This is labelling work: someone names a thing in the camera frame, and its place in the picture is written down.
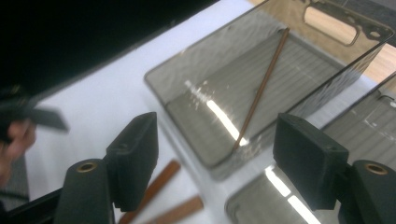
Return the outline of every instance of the brown rod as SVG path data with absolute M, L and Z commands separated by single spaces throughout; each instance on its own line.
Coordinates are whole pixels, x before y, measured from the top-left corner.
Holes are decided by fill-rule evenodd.
M 170 161 L 163 171 L 158 175 L 158 177 L 150 184 L 146 190 L 145 196 L 142 202 L 139 204 L 137 209 L 133 212 L 125 213 L 121 218 L 120 224 L 128 224 L 134 220 L 135 217 L 142 211 L 146 205 L 160 192 L 163 186 L 169 182 L 169 180 L 174 176 L 180 169 L 180 164 L 177 161 Z
M 199 196 L 195 196 L 177 207 L 165 212 L 158 217 L 146 222 L 146 224 L 170 224 L 188 217 L 204 208 L 204 204 Z
M 253 117 L 253 113 L 257 107 L 257 104 L 259 103 L 260 98 L 262 97 L 262 92 L 264 91 L 265 85 L 267 84 L 267 82 L 275 68 L 277 58 L 279 57 L 279 54 L 282 51 L 283 46 L 285 45 L 286 39 L 288 38 L 288 35 L 289 35 L 289 31 L 290 31 L 290 28 L 286 28 L 283 31 L 283 35 L 280 39 L 279 44 L 277 45 L 274 57 L 273 57 L 270 65 L 268 66 L 267 72 L 265 73 L 264 79 L 262 80 L 262 84 L 260 85 L 259 90 L 256 93 L 256 97 L 254 98 L 254 101 L 247 113 L 247 117 L 245 119 L 244 125 L 242 126 L 241 132 L 239 133 L 239 136 L 236 139 L 235 144 L 233 145 L 233 151 L 236 150 L 237 148 L 239 148 L 239 143 L 241 142 L 242 137 L 245 135 L 245 131 L 248 128 L 248 124 L 250 123 L 250 120 Z

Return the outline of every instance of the human hand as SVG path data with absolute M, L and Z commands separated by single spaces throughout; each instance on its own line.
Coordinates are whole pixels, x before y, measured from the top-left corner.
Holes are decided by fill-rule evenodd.
M 13 121 L 7 134 L 11 143 L 0 140 L 0 186 L 11 177 L 11 163 L 23 155 L 35 142 L 35 124 L 29 119 Z

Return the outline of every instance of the brass grommet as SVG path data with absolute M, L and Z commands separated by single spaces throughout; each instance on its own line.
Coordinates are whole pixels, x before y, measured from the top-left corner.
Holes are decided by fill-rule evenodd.
M 81 164 L 78 168 L 77 168 L 77 172 L 79 173 L 87 173 L 89 171 L 94 170 L 97 167 L 97 164 L 95 162 L 85 162 L 84 164 Z
M 388 171 L 386 169 L 384 169 L 384 167 L 377 165 L 377 164 L 366 163 L 364 165 L 364 167 L 366 167 L 366 170 L 368 170 L 371 173 L 374 173 L 376 175 L 387 175 L 388 174 Z

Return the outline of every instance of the white table surface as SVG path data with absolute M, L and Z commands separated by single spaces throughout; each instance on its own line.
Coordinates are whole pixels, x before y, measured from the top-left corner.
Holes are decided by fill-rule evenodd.
M 70 132 L 65 134 L 42 127 L 37 128 L 37 140 L 26 154 L 31 199 L 61 188 L 66 170 L 74 163 L 91 158 L 103 158 L 106 154 L 106 147 L 135 116 L 156 111 L 159 122 L 166 124 L 168 121 L 163 120 L 169 120 L 169 118 L 144 82 L 144 75 L 150 69 L 252 7 L 253 5 L 245 0 L 221 0 L 40 102 L 39 106 L 57 108 L 62 111 L 70 126 Z M 363 86 L 367 83 L 368 86 L 372 86 L 367 80 L 363 80 L 362 83 Z M 329 117 L 328 115 L 318 116 L 311 121 L 320 120 L 320 118 L 328 119 Z M 180 159 L 178 157 L 180 155 L 174 151 L 175 144 L 170 138 L 172 136 L 169 136 L 169 133 L 160 125 L 160 157 L 153 177 L 157 176 L 170 160 Z M 200 189 L 204 188 L 205 184 L 197 184 L 196 178 L 196 174 L 200 171 L 193 171 L 192 167 L 194 174 L 191 174 L 191 169 L 185 167 L 188 166 L 187 161 L 189 160 L 181 160 L 181 171 L 142 212 L 136 223 L 151 219 L 196 194 L 202 194 Z M 238 172 L 247 172 L 249 167 L 244 169 Z M 245 179 L 252 177 L 254 177 L 252 172 L 250 175 L 245 175 Z M 239 182 L 237 179 L 229 178 L 226 185 L 232 185 L 233 189 L 225 190 L 226 193 L 229 194 L 242 187 Z M 220 184 L 217 188 L 222 189 L 223 186 Z M 218 210 L 224 213 L 223 199 L 227 196 L 221 197 Z M 180 223 L 219 223 L 219 218 L 209 210 L 210 206 Z M 221 220 L 228 221 L 224 214 L 220 216 Z M 116 220 L 119 217 L 120 212 L 116 211 Z

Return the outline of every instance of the finger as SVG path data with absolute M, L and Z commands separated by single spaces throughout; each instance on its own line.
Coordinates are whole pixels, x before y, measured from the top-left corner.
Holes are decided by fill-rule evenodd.
M 3 187 L 11 177 L 11 160 L 0 156 L 0 187 Z
M 8 146 L 6 156 L 16 160 L 35 142 L 35 125 L 30 122 L 23 137 L 14 138 Z
M 12 121 L 8 127 L 8 137 L 22 138 L 31 124 L 32 121 L 29 119 Z

